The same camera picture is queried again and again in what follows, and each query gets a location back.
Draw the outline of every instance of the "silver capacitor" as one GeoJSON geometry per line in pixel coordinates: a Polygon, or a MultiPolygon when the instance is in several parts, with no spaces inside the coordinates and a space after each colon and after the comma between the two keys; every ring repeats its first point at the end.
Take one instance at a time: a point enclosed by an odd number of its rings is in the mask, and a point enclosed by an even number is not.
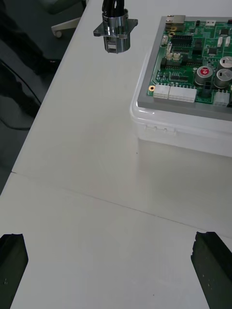
{"type": "Polygon", "coordinates": [[[220,59],[217,69],[229,69],[232,70],[232,57],[226,56],[220,59]]]}
{"type": "Polygon", "coordinates": [[[211,80],[213,75],[213,70],[209,66],[202,66],[199,67],[195,73],[195,83],[197,85],[204,85],[205,82],[208,82],[211,80]]]}
{"type": "Polygon", "coordinates": [[[232,71],[229,69],[220,69],[217,71],[214,78],[214,86],[223,89],[229,86],[230,81],[232,80],[232,71]]]}

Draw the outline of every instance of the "table surface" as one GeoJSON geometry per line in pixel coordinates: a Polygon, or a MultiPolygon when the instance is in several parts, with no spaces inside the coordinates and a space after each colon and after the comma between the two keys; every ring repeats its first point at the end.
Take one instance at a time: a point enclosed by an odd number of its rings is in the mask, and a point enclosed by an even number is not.
{"type": "Polygon", "coordinates": [[[15,173],[232,237],[232,159],[138,141],[129,107],[162,15],[226,16],[229,0],[126,1],[139,25],[114,55],[93,37],[90,1],[18,157],[15,173]]]}
{"type": "Polygon", "coordinates": [[[29,256],[12,309],[208,309],[196,231],[12,173],[0,235],[23,233],[29,256]]]}

